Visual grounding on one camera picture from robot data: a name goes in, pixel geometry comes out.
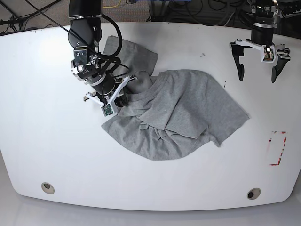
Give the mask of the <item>grey T-shirt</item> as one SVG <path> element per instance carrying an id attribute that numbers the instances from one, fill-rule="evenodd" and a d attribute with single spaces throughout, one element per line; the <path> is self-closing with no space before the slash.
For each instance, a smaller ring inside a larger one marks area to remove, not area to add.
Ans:
<path id="1" fill-rule="evenodd" d="M 220 146 L 249 119 L 243 108 L 203 71 L 154 71 L 158 55 L 127 40 L 120 60 L 137 76 L 127 106 L 102 125 L 127 150 L 152 161 L 183 158 L 202 145 Z"/>

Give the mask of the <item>white power strip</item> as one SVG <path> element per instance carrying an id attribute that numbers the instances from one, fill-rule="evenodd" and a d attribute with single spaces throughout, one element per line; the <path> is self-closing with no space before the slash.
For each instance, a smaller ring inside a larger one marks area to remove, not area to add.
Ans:
<path id="1" fill-rule="evenodd" d="M 281 9 L 280 17 L 283 19 L 288 19 L 294 16 L 299 16 L 301 14 L 300 5 L 287 5 Z"/>

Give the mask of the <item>red tape rectangle marking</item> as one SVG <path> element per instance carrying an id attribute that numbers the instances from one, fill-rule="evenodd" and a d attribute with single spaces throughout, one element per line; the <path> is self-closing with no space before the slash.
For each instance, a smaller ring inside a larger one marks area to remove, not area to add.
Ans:
<path id="1" fill-rule="evenodd" d="M 267 162 L 269 166 L 278 166 L 284 152 L 288 132 L 273 131 L 268 145 Z"/>

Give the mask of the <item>black tripod stand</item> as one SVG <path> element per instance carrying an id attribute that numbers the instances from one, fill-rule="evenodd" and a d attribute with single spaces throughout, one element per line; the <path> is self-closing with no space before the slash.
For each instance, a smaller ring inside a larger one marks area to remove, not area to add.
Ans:
<path id="1" fill-rule="evenodd" d="M 26 15 L 18 16 L 7 4 L 5 4 L 2 0 L 0 1 L 0 6 L 3 7 L 7 12 L 11 14 L 11 17 L 9 20 L 0 20 L 1 26 L 7 26 L 7 28 L 4 31 L 0 32 L 1 36 L 16 33 L 16 32 L 24 32 L 26 25 L 30 19 L 33 19 L 34 17 L 40 15 L 41 12 L 46 12 L 49 10 L 52 6 L 60 3 L 61 0 L 55 0 L 51 2 L 50 4 L 35 10 L 33 13 L 29 13 Z"/>

